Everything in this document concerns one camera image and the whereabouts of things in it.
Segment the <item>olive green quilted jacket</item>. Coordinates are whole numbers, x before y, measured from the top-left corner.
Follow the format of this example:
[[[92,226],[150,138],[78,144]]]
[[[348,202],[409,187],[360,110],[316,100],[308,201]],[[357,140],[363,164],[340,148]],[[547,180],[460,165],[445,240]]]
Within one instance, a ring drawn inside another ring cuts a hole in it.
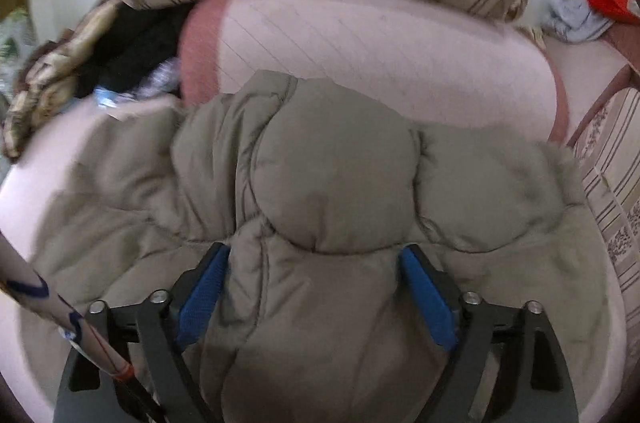
[[[446,353],[400,282],[418,245],[486,301],[547,310],[584,407],[610,334],[606,252],[570,151],[401,117],[329,80],[255,74],[195,108],[103,121],[34,259],[64,299],[137,303],[229,244],[186,364],[229,422],[407,422]]]

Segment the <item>black clothing pile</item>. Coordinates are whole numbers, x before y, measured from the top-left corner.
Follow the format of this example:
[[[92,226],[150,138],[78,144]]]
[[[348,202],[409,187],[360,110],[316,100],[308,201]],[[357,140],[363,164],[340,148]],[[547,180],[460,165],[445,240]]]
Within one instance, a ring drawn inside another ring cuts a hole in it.
[[[193,7],[134,9],[120,4],[114,22],[78,69],[75,96],[85,98],[97,86],[116,93],[138,86],[161,62],[177,56],[180,32]]]

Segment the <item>pink quilted mattress cover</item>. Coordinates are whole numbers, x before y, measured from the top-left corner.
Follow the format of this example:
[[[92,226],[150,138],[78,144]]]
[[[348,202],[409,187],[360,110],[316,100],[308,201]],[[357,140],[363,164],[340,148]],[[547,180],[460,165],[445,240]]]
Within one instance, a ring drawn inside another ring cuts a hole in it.
[[[26,154],[10,169],[1,185],[1,231],[24,258],[31,258],[43,216],[53,196],[63,188],[66,173],[85,145],[92,131],[109,117],[125,120],[157,109],[173,106],[169,97],[121,106],[115,110],[100,109],[89,99],[82,99],[70,110],[55,117],[29,144]],[[624,302],[611,261],[605,261],[608,280],[608,305],[611,308],[611,331],[605,370],[596,393],[582,411],[583,422],[594,422],[612,407],[622,390],[626,360],[627,336],[624,324]],[[20,338],[21,306],[8,295],[1,295],[1,375],[6,392],[1,395],[7,406],[15,397],[35,422],[50,422],[53,405],[43,395],[27,367]]]

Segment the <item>striped floral side quilt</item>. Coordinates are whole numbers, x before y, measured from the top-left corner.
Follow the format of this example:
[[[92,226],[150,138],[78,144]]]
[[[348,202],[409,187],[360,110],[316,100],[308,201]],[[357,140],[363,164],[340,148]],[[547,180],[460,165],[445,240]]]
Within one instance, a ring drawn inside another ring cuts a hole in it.
[[[639,323],[639,91],[616,93],[582,132],[574,154],[633,327]]]

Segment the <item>blue white plastic package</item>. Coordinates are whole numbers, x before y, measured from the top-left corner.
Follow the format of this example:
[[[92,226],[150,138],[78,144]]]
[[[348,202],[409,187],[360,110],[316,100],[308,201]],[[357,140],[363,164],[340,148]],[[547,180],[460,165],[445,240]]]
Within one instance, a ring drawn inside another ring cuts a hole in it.
[[[128,102],[141,102],[163,94],[180,95],[180,61],[170,57],[159,64],[131,90],[117,93],[103,86],[97,86],[93,92],[96,105],[100,108],[116,108]]]

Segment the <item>brown cream patterned blanket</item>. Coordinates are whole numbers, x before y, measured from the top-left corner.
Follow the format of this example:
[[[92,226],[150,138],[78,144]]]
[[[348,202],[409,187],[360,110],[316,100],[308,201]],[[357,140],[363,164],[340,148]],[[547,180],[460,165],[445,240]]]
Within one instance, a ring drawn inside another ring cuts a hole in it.
[[[20,89],[2,121],[2,154],[17,161],[38,128],[67,105],[77,91],[80,67],[111,29],[122,0],[102,0],[60,42],[49,43],[18,80]]]

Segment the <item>pink maroon side quilt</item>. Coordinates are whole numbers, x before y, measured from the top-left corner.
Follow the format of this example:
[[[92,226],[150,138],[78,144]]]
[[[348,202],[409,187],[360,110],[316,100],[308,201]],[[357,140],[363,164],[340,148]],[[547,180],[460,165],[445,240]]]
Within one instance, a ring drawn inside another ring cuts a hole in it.
[[[564,144],[573,147],[588,123],[619,91],[639,87],[639,27],[614,24],[601,39],[579,44],[545,36],[546,54],[564,86]]]

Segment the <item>green patterned bag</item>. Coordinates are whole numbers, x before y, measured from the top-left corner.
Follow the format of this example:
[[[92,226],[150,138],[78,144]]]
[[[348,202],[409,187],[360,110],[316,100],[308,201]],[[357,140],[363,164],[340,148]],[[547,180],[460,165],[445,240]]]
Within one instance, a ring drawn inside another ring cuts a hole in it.
[[[0,85],[1,117],[9,110],[14,84],[26,60],[37,46],[32,20],[24,7],[17,7],[1,20]]]

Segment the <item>pink folded quilt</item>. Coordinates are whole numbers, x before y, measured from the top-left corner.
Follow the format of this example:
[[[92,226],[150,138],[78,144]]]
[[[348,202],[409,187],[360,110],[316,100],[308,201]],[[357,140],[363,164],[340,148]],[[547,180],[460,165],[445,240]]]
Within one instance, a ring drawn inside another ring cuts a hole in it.
[[[561,78],[517,28],[418,0],[203,0],[178,56],[190,105],[272,70],[333,80],[416,120],[555,143],[570,122]]]

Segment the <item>grey blue cloth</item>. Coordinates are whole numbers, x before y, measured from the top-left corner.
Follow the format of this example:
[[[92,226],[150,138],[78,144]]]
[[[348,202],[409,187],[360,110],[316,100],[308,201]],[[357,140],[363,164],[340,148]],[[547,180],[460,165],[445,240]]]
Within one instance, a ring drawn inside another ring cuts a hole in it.
[[[587,0],[552,0],[541,20],[541,30],[559,41],[579,44],[599,39],[613,24]]]

